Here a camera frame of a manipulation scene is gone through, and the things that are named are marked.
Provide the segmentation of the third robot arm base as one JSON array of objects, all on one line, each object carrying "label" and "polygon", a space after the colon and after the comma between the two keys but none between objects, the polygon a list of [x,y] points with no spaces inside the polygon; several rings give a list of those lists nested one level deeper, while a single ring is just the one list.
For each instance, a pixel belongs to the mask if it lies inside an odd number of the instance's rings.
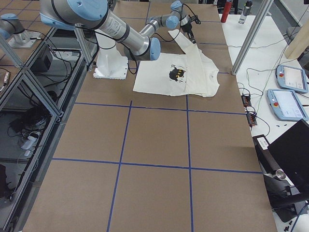
[{"label": "third robot arm base", "polygon": [[3,14],[0,16],[0,34],[6,40],[12,39],[8,44],[12,48],[32,48],[40,32],[27,31],[19,21],[19,18],[13,14]]}]

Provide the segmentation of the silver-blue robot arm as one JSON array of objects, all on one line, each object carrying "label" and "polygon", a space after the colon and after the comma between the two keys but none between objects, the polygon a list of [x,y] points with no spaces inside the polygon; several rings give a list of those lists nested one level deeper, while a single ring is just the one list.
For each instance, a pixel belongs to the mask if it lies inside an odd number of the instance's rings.
[{"label": "silver-blue robot arm", "polygon": [[129,59],[153,61],[160,56],[160,41],[136,32],[109,9],[106,0],[42,0],[40,16],[44,24],[58,29],[74,30],[76,24],[99,29],[126,46]]},{"label": "silver-blue robot arm", "polygon": [[161,27],[168,29],[180,27],[183,33],[187,34],[189,41],[195,44],[192,22],[200,24],[200,20],[195,13],[187,14],[184,9],[186,6],[185,3],[176,0],[171,4],[169,14],[151,17],[140,32],[135,33],[130,27],[128,37],[122,42],[127,58],[134,61],[157,60],[161,53],[161,44],[153,35]]}]

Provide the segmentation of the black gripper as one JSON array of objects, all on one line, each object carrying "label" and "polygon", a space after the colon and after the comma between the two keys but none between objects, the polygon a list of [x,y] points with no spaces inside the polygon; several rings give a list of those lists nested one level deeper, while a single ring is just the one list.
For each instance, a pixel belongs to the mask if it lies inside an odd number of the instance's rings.
[{"label": "black gripper", "polygon": [[183,26],[183,32],[186,33],[188,35],[188,37],[193,37],[193,32],[192,32],[192,25],[191,22],[186,23]]}]

